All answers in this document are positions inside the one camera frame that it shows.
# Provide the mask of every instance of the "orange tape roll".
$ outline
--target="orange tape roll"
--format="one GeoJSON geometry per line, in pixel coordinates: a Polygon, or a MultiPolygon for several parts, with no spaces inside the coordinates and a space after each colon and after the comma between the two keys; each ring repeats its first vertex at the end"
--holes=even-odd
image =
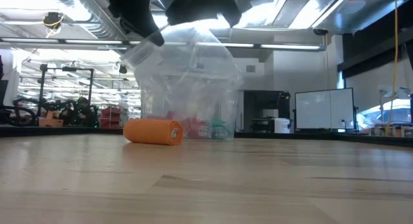
{"type": "Polygon", "coordinates": [[[123,127],[123,135],[133,143],[160,145],[179,145],[184,138],[179,122],[159,119],[132,119],[123,127]]]}

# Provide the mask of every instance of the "ceiling light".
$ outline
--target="ceiling light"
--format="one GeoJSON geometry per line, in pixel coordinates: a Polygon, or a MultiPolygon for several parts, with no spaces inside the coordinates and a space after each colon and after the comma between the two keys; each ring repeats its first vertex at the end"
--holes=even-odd
{"type": "Polygon", "coordinates": [[[27,91],[27,92],[24,92],[24,93],[27,94],[27,95],[30,95],[30,96],[37,95],[37,92],[32,92],[32,91],[27,91]]]}
{"type": "Polygon", "coordinates": [[[346,0],[338,0],[334,3],[331,8],[329,8],[311,27],[315,28],[320,25],[333,11],[335,11],[344,1],[346,0]]]}
{"type": "Polygon", "coordinates": [[[180,42],[166,42],[166,46],[187,46],[188,43],[180,43],[180,42]]]}
{"type": "Polygon", "coordinates": [[[325,4],[322,1],[324,0],[309,0],[298,13],[289,28],[310,28],[323,15],[323,13],[328,10],[328,8],[332,7],[332,3],[337,0],[330,0],[328,4],[325,4]]]}
{"type": "Polygon", "coordinates": [[[105,80],[105,81],[130,81],[131,78],[94,78],[94,80],[105,80]]]}
{"type": "Polygon", "coordinates": [[[279,12],[284,7],[284,4],[285,4],[286,1],[287,0],[274,0],[274,4],[276,4],[276,5],[275,5],[274,9],[268,15],[267,19],[265,20],[265,25],[272,24],[276,20],[279,12]]]}
{"type": "Polygon", "coordinates": [[[247,43],[198,43],[201,46],[225,46],[225,47],[241,47],[241,48],[252,48],[254,44],[247,43]]]}
{"type": "Polygon", "coordinates": [[[75,73],[71,73],[71,72],[68,72],[67,73],[69,76],[72,76],[72,77],[75,77],[75,78],[79,78],[80,76],[78,76],[78,75],[76,75],[75,73]]]}
{"type": "Polygon", "coordinates": [[[37,20],[22,20],[22,21],[2,21],[4,25],[43,25],[42,21],[37,20]]]}
{"type": "MultiPolygon", "coordinates": [[[[41,76],[20,76],[23,79],[40,79],[41,76]]],[[[65,77],[65,76],[46,76],[45,79],[89,79],[89,77],[65,77]]]]}
{"type": "Polygon", "coordinates": [[[305,46],[305,45],[276,45],[262,44],[261,48],[266,49],[285,49],[285,50],[320,50],[321,46],[305,46]]]}
{"type": "Polygon", "coordinates": [[[18,37],[2,37],[1,40],[7,43],[59,43],[57,39],[30,39],[18,37]]]}
{"type": "MultiPolygon", "coordinates": [[[[32,89],[32,90],[39,90],[40,86],[20,86],[19,89],[32,89]]],[[[52,90],[52,91],[79,91],[79,90],[89,90],[89,88],[70,88],[70,87],[44,87],[45,90],[52,90]]],[[[133,93],[141,93],[139,89],[133,88],[93,88],[92,91],[94,92],[115,92],[115,93],[125,93],[125,92],[133,92],[133,93]]]]}
{"type": "Polygon", "coordinates": [[[99,87],[101,87],[101,88],[108,88],[108,87],[103,86],[103,85],[101,85],[101,84],[99,84],[99,83],[96,83],[96,82],[93,82],[93,84],[94,84],[95,86],[99,86],[99,87]]]}
{"type": "Polygon", "coordinates": [[[111,41],[111,40],[66,40],[67,43],[72,44],[97,44],[97,45],[122,45],[122,41],[111,41]]]}
{"type": "Polygon", "coordinates": [[[54,0],[0,0],[1,8],[25,8],[33,10],[58,10],[60,4],[54,0]]]}

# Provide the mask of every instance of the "wooden tabletop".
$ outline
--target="wooden tabletop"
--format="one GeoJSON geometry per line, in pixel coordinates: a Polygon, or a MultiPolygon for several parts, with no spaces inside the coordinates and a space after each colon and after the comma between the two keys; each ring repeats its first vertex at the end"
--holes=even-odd
{"type": "Polygon", "coordinates": [[[0,139],[1,223],[413,223],[413,150],[235,139],[0,139]]]}

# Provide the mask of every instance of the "clear plastic bag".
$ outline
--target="clear plastic bag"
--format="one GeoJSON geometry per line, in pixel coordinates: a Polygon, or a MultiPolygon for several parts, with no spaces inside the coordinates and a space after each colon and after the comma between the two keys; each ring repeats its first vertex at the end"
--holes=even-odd
{"type": "Polygon", "coordinates": [[[187,139],[232,139],[242,78],[231,53],[195,23],[162,35],[163,46],[146,39],[122,58],[135,70],[142,118],[179,121],[187,139]]]}

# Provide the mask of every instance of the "white bucket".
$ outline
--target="white bucket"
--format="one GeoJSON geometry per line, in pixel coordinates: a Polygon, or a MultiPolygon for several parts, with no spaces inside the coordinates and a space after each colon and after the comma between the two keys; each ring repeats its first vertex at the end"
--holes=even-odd
{"type": "Polygon", "coordinates": [[[289,134],[290,133],[290,120],[287,118],[275,118],[274,120],[274,132],[277,134],[289,134]]]}

